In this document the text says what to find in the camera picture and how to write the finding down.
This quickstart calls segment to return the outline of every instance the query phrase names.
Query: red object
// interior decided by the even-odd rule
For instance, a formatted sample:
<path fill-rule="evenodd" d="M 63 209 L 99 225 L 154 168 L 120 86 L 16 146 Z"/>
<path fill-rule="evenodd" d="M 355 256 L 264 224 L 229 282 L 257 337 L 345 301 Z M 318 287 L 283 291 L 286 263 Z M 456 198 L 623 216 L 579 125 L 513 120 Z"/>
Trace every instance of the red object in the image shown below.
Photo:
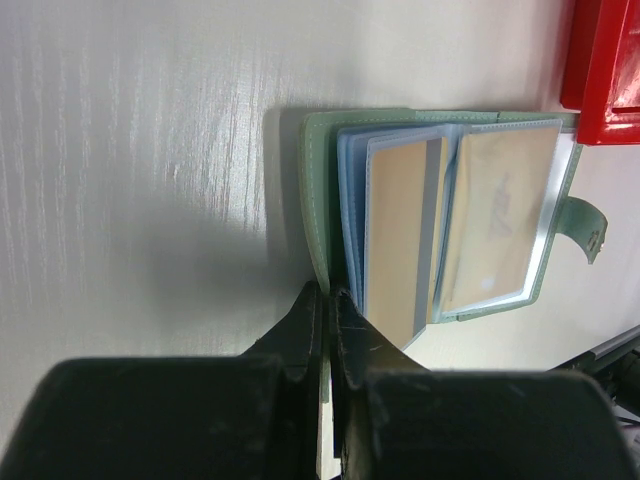
<path fill-rule="evenodd" d="M 576 0 L 560 102 L 578 142 L 640 143 L 640 0 Z"/>

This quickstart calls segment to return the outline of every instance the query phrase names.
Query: card holder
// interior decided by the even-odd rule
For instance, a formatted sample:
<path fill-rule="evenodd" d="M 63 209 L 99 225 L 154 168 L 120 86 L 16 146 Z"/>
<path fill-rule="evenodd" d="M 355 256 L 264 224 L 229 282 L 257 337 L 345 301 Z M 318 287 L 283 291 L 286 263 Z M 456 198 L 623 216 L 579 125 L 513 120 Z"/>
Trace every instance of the card holder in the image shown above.
<path fill-rule="evenodd" d="M 442 316 L 530 298 L 574 144 L 561 126 L 551 119 L 464 127 Z"/>
<path fill-rule="evenodd" d="M 364 235 L 367 146 L 380 128 L 388 132 L 415 129 L 415 124 L 347 127 L 338 131 L 338 185 L 340 217 L 349 285 L 356 305 L 364 303 Z"/>
<path fill-rule="evenodd" d="M 404 130 L 367 146 L 362 308 L 401 347 L 431 315 L 448 130 Z"/>
<path fill-rule="evenodd" d="M 531 112 L 464 112 L 382 109 L 324 112 L 311 114 L 301 129 L 299 179 L 303 222 L 314 269 L 323 292 L 332 285 L 349 282 L 340 215 L 338 185 L 337 133 L 348 127 L 397 125 L 407 123 L 498 124 L 504 122 L 561 119 L 563 132 L 570 132 L 577 120 L 572 114 Z M 580 156 L 581 146 L 573 145 L 569 165 L 559 186 L 558 200 L 551 212 L 549 233 L 542 248 L 540 266 L 530 298 L 509 305 L 480 308 L 447 318 L 467 320 L 490 313 L 518 308 L 534 302 L 540 291 L 555 233 L 572 238 L 585 251 L 590 262 L 595 259 L 606 232 L 606 218 L 592 205 L 568 197 L 569 187 Z"/>

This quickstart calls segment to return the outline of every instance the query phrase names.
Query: wallet stitching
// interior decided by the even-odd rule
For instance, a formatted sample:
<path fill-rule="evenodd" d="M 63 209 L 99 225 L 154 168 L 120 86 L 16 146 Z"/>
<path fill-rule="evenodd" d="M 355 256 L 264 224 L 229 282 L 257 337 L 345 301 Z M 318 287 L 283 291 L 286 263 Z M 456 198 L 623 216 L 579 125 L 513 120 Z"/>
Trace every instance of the wallet stitching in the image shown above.
<path fill-rule="evenodd" d="M 518 116 L 518 117 L 510 117 L 503 116 L 504 112 L 501 112 L 498 116 L 498 122 L 509 123 L 509 122 L 522 122 L 522 121 L 530 121 L 534 119 L 535 121 L 540 120 L 562 120 L 562 128 L 575 128 L 576 120 L 575 118 L 570 118 L 571 116 L 575 117 L 575 114 L 567 113 L 567 114 L 546 114 L 546 113 L 537 113 L 531 112 L 529 116 Z"/>
<path fill-rule="evenodd" d="M 459 115 L 454 115 L 454 116 L 448 116 L 448 115 L 429 115 L 426 117 L 421 117 L 420 120 L 422 121 L 429 121 L 429 120 L 482 120 L 482 119 L 486 119 L 487 117 L 484 115 L 471 115 L 471 116 L 459 116 Z"/>
<path fill-rule="evenodd" d="M 541 118 L 541 119 L 537 119 L 537 120 L 531 120 L 531 119 L 519 119 L 516 121 L 511 121 L 511 119 L 509 119 L 508 122 L 503 122 L 503 123 L 488 123 L 486 125 L 469 125 L 469 127 L 473 130 L 494 130 L 494 129 L 502 129 L 505 127 L 505 125 L 508 125 L 509 123 L 519 123 L 519 124 L 525 124 L 527 126 L 537 126 L 537 125 L 551 125 L 549 124 L 549 122 L 551 120 L 562 120 L 562 119 L 558 119 L 558 118 Z"/>
<path fill-rule="evenodd" d="M 313 175 L 313 135 L 315 134 L 315 130 L 318 127 L 325 127 L 327 125 L 348 125 L 348 124 L 352 124 L 352 123 L 365 123 L 365 122 L 389 122 L 389 121 L 396 121 L 396 122 L 400 122 L 403 120 L 415 120 L 415 116 L 413 117 L 403 117 L 403 118 L 380 118 L 380 119 L 372 119 L 372 118 L 368 118 L 368 119 L 363 119 L 363 120 L 346 120 L 343 122 L 325 122 L 325 123 L 312 123 L 311 125 L 309 125 L 309 173 L 310 173 L 310 178 L 313 179 L 314 175 Z M 315 202 L 315 191 L 314 191 L 314 187 L 313 187 L 313 180 L 308 182 L 309 183 L 309 190 L 311 195 L 309 196 L 311 199 L 311 215 L 313 217 L 313 233 L 315 236 L 315 241 L 314 243 L 316 244 L 316 249 L 318 252 L 318 255 L 320 257 L 320 261 L 322 262 L 322 265 L 319 266 L 319 270 L 322 270 L 322 273 L 325 274 L 327 280 L 330 282 L 329 279 L 329 263 L 327 261 L 327 259 L 324 256 L 324 253 L 322 252 L 322 248 L 320 248 L 320 234 L 319 234 L 319 230 L 318 230 L 318 218 L 316 216 L 316 202 Z"/>
<path fill-rule="evenodd" d="M 314 127 L 313 124 L 309 125 L 309 129 L 310 129 L 309 130 L 309 132 L 310 132 L 309 133 L 309 165 L 310 165 L 309 169 L 310 169 L 310 174 L 311 175 L 313 175 L 313 162 L 311 161 L 312 157 L 313 157 L 313 155 L 311 153 L 313 151 L 312 148 L 311 148 L 311 146 L 312 146 L 312 142 L 311 142 L 312 133 L 311 133 L 311 131 L 312 131 L 313 127 Z M 306 150 L 306 147 L 305 147 L 304 144 L 301 146 L 301 150 L 302 150 L 302 154 L 303 154 L 303 157 L 304 157 L 305 156 L 305 150 Z M 313 181 L 307 182 L 306 175 L 304 174 L 305 170 L 306 170 L 306 162 L 303 161 L 302 165 L 301 165 L 301 168 L 300 168 L 300 177 L 299 177 L 301 194 L 302 194 L 302 201 L 303 201 L 305 207 L 308 206 L 309 202 L 311 203 L 311 215 L 312 215 L 313 219 L 312 220 L 307 219 L 307 216 L 303 215 L 302 216 L 302 221 L 303 221 L 304 226 L 305 226 L 305 235 L 307 236 L 307 242 L 309 243 L 310 250 L 312 250 L 311 263 L 313 264 L 314 270 L 318 274 L 318 280 L 320 282 L 320 285 L 322 286 L 322 284 L 323 284 L 323 278 L 322 278 L 323 277 L 323 273 L 325 274 L 324 276 L 326 277 L 327 284 L 329 284 L 328 271 L 326 273 L 324 272 L 324 270 L 328 270 L 328 267 L 325 266 L 323 268 L 323 266 L 322 266 L 322 265 L 326 265 L 326 262 L 324 261 L 324 255 L 322 254 L 322 250 L 319 247 L 320 240 L 319 240 L 319 235 L 317 233 L 318 229 L 317 229 L 317 225 L 316 225 L 317 219 L 316 219 L 316 212 L 315 212 L 315 201 L 314 201 L 314 198 L 313 198 L 313 193 L 314 193 L 313 192 Z M 311 222 L 311 230 L 315 234 L 315 238 L 313 238 L 313 236 L 312 236 L 312 238 L 309 238 L 309 235 L 307 234 L 307 226 L 308 226 L 309 222 Z M 320 265 L 318 265 L 318 262 L 316 260 L 316 256 L 313 255 L 313 251 L 318 252 L 318 254 L 320 256 L 320 260 L 322 261 L 322 263 Z"/>

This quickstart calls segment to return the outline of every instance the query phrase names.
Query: white wood grain surface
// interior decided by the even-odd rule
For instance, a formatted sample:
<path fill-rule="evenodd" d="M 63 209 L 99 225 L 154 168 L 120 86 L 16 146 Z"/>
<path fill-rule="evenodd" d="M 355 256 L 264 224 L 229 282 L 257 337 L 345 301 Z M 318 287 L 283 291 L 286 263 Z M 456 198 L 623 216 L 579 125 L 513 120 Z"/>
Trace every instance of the white wood grain surface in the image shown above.
<path fill-rule="evenodd" d="M 234 354 L 286 312 L 301 111 L 557 108 L 571 3 L 0 0 L 0 446 L 59 360 Z M 544 368 L 635 324 L 638 153 L 578 171 L 594 267 L 560 240 L 539 305 L 412 354 Z"/>

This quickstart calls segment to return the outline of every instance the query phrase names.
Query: card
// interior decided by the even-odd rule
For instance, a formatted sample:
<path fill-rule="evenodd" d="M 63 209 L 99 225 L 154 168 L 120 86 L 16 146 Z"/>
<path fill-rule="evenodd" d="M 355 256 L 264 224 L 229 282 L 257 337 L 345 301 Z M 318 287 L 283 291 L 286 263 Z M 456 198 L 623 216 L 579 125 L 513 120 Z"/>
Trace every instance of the card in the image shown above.
<path fill-rule="evenodd" d="M 368 145 L 364 310 L 400 348 L 431 315 L 447 147 L 440 127 Z"/>
<path fill-rule="evenodd" d="M 349 127 L 338 132 L 340 217 L 349 287 L 356 305 L 364 308 L 364 223 L 367 144 L 369 140 L 416 125 Z"/>
<path fill-rule="evenodd" d="M 523 293 L 561 122 L 471 127 L 458 150 L 440 308 Z"/>

